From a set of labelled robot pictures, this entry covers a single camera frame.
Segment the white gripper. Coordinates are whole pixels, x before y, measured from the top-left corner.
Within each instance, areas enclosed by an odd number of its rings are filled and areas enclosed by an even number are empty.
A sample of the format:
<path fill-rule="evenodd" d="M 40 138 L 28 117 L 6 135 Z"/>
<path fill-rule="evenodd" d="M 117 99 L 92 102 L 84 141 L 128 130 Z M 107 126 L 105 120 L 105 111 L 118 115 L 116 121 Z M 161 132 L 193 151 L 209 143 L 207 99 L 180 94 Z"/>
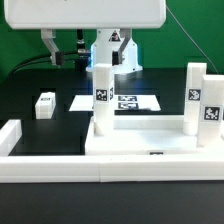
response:
<path fill-rule="evenodd" d="M 13 29 L 42 29 L 52 64 L 62 66 L 64 53 L 52 29 L 160 28 L 166 20 L 166 0 L 4 0 L 4 13 Z M 130 29 L 120 30 L 123 42 L 112 52 L 113 66 L 123 62 L 131 34 Z"/>

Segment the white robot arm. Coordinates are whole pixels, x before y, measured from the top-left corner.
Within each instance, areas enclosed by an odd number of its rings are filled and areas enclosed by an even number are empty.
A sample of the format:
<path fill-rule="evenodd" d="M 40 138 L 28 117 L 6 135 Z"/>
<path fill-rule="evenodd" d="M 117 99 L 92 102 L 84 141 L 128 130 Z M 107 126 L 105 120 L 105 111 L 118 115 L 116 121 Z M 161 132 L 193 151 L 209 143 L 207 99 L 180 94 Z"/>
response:
<path fill-rule="evenodd" d="M 62 29 L 95 29 L 90 50 L 91 72 L 113 64 L 120 74 L 140 71 L 134 29 L 156 29 L 166 20 L 166 0 L 4 0 L 6 22 L 13 29 L 37 29 L 54 65 L 63 63 L 54 43 Z"/>

